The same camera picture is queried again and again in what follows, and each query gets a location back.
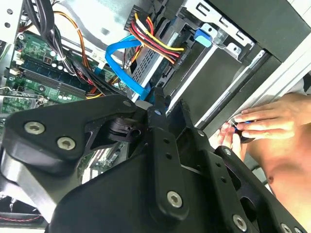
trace wire bundle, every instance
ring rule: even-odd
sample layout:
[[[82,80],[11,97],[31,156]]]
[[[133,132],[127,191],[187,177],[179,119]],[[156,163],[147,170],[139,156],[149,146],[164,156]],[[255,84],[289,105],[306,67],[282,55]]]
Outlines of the wire bundle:
[[[172,48],[165,45],[163,42],[154,37],[154,27],[149,17],[146,19],[146,24],[143,24],[138,18],[138,14],[135,13],[135,20],[132,21],[130,27],[130,33],[136,37],[143,45],[147,46],[151,50],[160,54],[169,60],[172,64],[175,64],[176,59],[180,57],[184,48]],[[138,52],[136,52],[133,61],[137,58]]]
[[[68,73],[75,75],[76,71],[72,63],[64,54],[60,31],[54,22],[54,13],[51,3],[46,0],[35,0],[35,5],[37,6],[38,12],[35,11],[32,0],[25,0],[25,10],[29,19],[38,29],[43,40],[61,57]]]

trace finger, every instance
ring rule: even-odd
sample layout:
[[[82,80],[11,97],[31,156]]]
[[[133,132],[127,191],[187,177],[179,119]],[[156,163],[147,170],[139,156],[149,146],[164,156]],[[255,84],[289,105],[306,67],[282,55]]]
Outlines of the finger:
[[[275,107],[275,102],[265,104],[263,106],[255,107],[255,108],[248,108],[243,110],[241,113],[242,114],[248,114],[248,113],[254,113],[254,112],[259,112],[259,111],[264,111],[264,110],[271,110]]]
[[[255,139],[286,139],[291,138],[295,134],[293,131],[287,131],[282,129],[264,130],[264,131],[243,131],[242,136]]]
[[[217,137],[218,145],[223,144],[223,141],[225,139],[225,134],[227,133],[227,130],[229,127],[230,127],[230,125],[227,122],[225,124],[223,124],[223,126],[221,127],[220,132],[219,132],[218,137]]]
[[[224,141],[223,141],[223,146],[231,148],[233,133],[234,133],[234,128],[230,127],[228,129],[227,133],[225,134],[225,138],[224,138]]]
[[[252,123],[242,123],[237,125],[238,130],[290,130],[294,126],[294,122],[291,122],[284,118],[276,118],[269,120],[259,120]]]
[[[277,110],[260,110],[257,112],[238,115],[234,118],[234,120],[239,122],[246,122],[252,120],[264,120],[278,117],[280,114]]]
[[[236,133],[232,136],[232,151],[242,160],[241,140]]]

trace orange wire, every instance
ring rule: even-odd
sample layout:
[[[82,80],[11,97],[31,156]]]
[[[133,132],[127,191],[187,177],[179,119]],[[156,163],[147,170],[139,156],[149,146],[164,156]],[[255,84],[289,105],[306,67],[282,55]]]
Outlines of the orange wire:
[[[68,19],[72,25],[75,27],[75,29],[77,30],[77,33],[79,35],[80,38],[80,44],[81,44],[81,49],[82,49],[82,59],[83,59],[83,65],[85,65],[87,68],[90,69],[90,65],[88,62],[88,59],[86,57],[86,53],[85,53],[85,45],[84,45],[84,40],[83,40],[83,36],[82,33],[78,27],[78,25],[76,24],[75,21],[72,20],[72,18],[70,18],[68,15],[66,15],[65,13],[61,12],[61,11],[54,11],[55,14],[61,15],[63,17],[65,17],[66,19]]]
[[[130,28],[130,33],[135,36],[135,33],[133,32],[132,28]],[[146,44],[139,36],[135,36],[137,40],[139,40],[142,44],[144,44],[145,46],[147,46],[148,48],[150,48],[152,51],[160,54],[161,56],[165,57],[167,60],[169,60],[172,64],[175,64],[175,62],[168,56],[166,56],[165,54],[161,53],[160,51],[152,48],[150,45]]]

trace red wire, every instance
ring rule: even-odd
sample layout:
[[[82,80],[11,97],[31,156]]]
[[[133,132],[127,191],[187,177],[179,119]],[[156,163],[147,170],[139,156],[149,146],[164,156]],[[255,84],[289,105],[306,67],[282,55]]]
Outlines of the red wire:
[[[2,220],[12,221],[12,222],[30,222],[30,221],[36,220],[38,218],[41,218],[41,216],[30,218],[30,219],[15,219],[15,218],[0,217],[0,219],[2,219]]]
[[[150,29],[151,29],[151,35],[154,35],[154,26],[152,24],[152,22],[149,20],[149,18],[146,19]]]
[[[164,53],[166,53],[166,54],[170,54],[170,55],[172,55],[172,56],[174,56],[174,57],[179,57],[179,54],[173,53],[173,52],[170,52],[170,51],[167,51],[167,50],[163,49],[162,47],[160,47],[159,45],[157,45],[157,44],[156,44],[155,42],[153,42],[152,40],[150,40],[149,38],[145,37],[145,35],[143,35],[142,33],[140,33],[140,32],[137,30],[137,28],[135,27],[135,24],[134,24],[133,21],[132,21],[132,28],[134,29],[134,31],[135,31],[138,35],[142,36],[143,39],[147,40],[149,43],[151,43],[153,46],[157,47],[157,48],[158,48],[159,50],[161,50],[162,52],[164,52]]]

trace yellow wire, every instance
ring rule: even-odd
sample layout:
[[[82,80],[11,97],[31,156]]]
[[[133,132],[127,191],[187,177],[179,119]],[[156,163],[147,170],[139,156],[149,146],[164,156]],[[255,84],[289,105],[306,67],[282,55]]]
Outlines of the yellow wire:
[[[135,34],[134,34],[134,32],[132,31],[131,28],[130,28],[130,33],[131,33],[132,35],[135,36]],[[175,64],[175,62],[174,62],[171,58],[169,58],[169,57],[166,56],[165,54],[161,53],[160,51],[156,50],[155,48],[151,47],[150,45],[145,44],[145,42],[144,42],[139,36],[137,36],[136,39],[139,40],[142,44],[144,44],[144,45],[147,46],[148,48],[150,48],[152,51],[155,51],[156,53],[158,53],[158,54],[160,54],[161,56],[165,57],[165,58],[166,58],[167,60],[169,60],[172,64]]]
[[[87,99],[88,100],[90,100],[90,99],[95,99],[95,98],[97,98],[97,97],[99,97],[99,96],[101,96],[102,94],[100,93],[100,94],[98,94],[98,95],[96,95],[96,96],[93,96],[93,97],[87,97]]]
[[[136,19],[136,21],[139,21],[137,13],[135,13],[135,19]],[[164,48],[166,48],[166,49],[168,49],[168,50],[173,50],[173,51],[184,51],[184,50],[185,50],[184,48],[172,48],[172,47],[170,47],[170,46],[167,46],[166,44],[163,44],[162,41],[158,40],[158,39],[155,38],[153,35],[151,35],[151,33],[148,32],[148,30],[144,30],[144,32],[145,32],[148,36],[150,36],[153,40],[155,40],[157,43],[159,43],[160,45],[162,45]]]
[[[136,60],[136,58],[138,57],[139,53],[140,53],[140,51],[138,51],[138,52],[135,54],[135,56],[134,56],[133,59],[131,60],[132,63]]]

